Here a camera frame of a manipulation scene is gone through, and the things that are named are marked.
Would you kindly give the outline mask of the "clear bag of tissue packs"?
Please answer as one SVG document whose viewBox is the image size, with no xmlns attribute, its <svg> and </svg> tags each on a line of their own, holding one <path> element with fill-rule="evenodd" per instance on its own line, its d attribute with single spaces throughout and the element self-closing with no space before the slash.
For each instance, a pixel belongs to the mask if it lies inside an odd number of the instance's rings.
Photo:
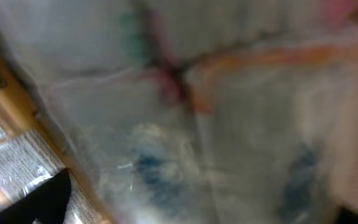
<svg viewBox="0 0 358 224">
<path fill-rule="evenodd" d="M 0 1 L 0 54 L 118 223 L 332 223 L 358 26 L 327 1 Z"/>
</svg>

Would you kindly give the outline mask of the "orange spaghetti packet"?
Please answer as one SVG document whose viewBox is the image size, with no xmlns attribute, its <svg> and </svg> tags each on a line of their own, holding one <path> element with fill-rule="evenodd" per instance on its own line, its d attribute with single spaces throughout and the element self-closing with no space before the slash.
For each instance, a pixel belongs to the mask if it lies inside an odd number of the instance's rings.
<svg viewBox="0 0 358 224">
<path fill-rule="evenodd" d="M 0 208 L 67 168 L 73 191 L 65 223 L 113 223 L 85 173 L 58 148 L 36 112 L 29 94 L 0 57 Z"/>
</svg>

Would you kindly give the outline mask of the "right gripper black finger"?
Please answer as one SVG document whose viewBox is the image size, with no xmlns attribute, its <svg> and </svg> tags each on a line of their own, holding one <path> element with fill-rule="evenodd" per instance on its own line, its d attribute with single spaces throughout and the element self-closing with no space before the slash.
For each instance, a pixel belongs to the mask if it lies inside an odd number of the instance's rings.
<svg viewBox="0 0 358 224">
<path fill-rule="evenodd" d="M 0 224 L 63 224 L 71 197 L 70 170 L 64 168 L 51 179 L 0 212 Z"/>
</svg>

